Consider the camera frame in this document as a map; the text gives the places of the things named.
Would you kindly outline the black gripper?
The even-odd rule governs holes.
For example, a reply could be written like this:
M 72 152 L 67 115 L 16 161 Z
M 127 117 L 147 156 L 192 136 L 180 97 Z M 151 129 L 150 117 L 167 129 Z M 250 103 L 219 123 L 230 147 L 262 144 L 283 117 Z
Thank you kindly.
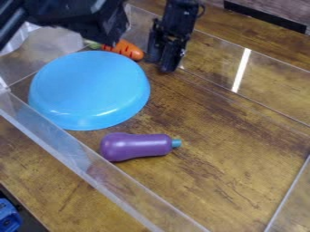
M 160 61 L 164 73 L 175 71 L 186 54 L 184 41 L 194 31 L 194 25 L 206 11 L 200 0 L 167 0 L 162 19 L 154 20 L 148 34 L 148 61 Z

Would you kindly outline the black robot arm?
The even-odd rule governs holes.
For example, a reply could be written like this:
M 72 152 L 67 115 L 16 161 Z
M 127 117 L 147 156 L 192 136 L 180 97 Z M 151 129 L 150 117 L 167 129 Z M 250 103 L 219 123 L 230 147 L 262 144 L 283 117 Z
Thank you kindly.
M 128 29 L 127 0 L 0 0 L 0 50 L 21 25 L 57 26 L 83 38 L 114 46 Z M 162 18 L 148 33 L 148 61 L 166 73 L 175 71 L 186 54 L 198 18 L 206 6 L 200 0 L 166 0 Z

